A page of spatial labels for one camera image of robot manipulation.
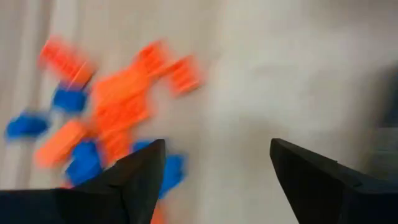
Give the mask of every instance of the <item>blue plastic piece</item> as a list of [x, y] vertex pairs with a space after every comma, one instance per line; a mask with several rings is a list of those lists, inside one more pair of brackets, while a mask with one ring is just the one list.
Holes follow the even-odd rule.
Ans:
[[26, 111], [10, 121], [6, 128], [6, 139], [37, 138], [49, 128], [49, 122], [42, 113]]
[[70, 88], [61, 84], [55, 90], [53, 107], [60, 108], [67, 114], [81, 113], [86, 106], [87, 93], [83, 89]]
[[185, 177], [183, 173], [185, 157], [180, 154], [168, 155], [164, 167], [163, 182], [159, 192], [159, 199], [166, 196], [167, 192], [177, 186]]
[[102, 173], [94, 141], [82, 141], [72, 151], [73, 162], [67, 168], [70, 182], [76, 186]]
[[137, 152], [145, 147], [147, 147], [150, 143], [152, 143], [154, 140], [138, 140], [134, 143], [133, 147], [132, 147], [132, 151], [133, 152]]

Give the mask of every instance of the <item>white surface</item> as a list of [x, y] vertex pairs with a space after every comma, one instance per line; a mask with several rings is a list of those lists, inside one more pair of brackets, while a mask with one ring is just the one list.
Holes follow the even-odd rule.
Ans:
[[[156, 116], [133, 131], [165, 136], [190, 156], [187, 180], [166, 198], [169, 223], [296, 223], [269, 159], [271, 138], [361, 167], [379, 77], [398, 58], [396, 1], [35, 2], [0, 1], [3, 126], [26, 106], [49, 105], [56, 81], [34, 68], [46, 26], [91, 54], [98, 77], [159, 38], [175, 58], [197, 56], [206, 85], [173, 99], [158, 82]], [[27, 168], [39, 143], [2, 145], [0, 187], [59, 184], [57, 170]]]

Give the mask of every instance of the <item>blue toy block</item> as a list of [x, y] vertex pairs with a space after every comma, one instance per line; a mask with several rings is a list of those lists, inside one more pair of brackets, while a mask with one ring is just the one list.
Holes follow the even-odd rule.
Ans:
[[185, 156], [180, 154], [168, 155], [164, 167], [163, 182], [159, 192], [159, 199], [165, 197], [167, 192], [177, 186], [185, 177], [183, 173]]
[[37, 138], [49, 128], [43, 113], [25, 111], [10, 121], [6, 128], [6, 139]]
[[76, 186], [102, 173], [100, 157], [94, 141], [79, 143], [72, 151], [73, 161], [67, 168], [70, 182]]
[[83, 89], [67, 88], [60, 84], [55, 91], [52, 104], [67, 114], [81, 113], [86, 106], [87, 93]]
[[146, 139], [146, 140], [138, 140], [134, 143], [132, 147], [133, 152], [137, 152], [145, 147], [147, 147], [150, 143], [152, 143], [154, 140]]

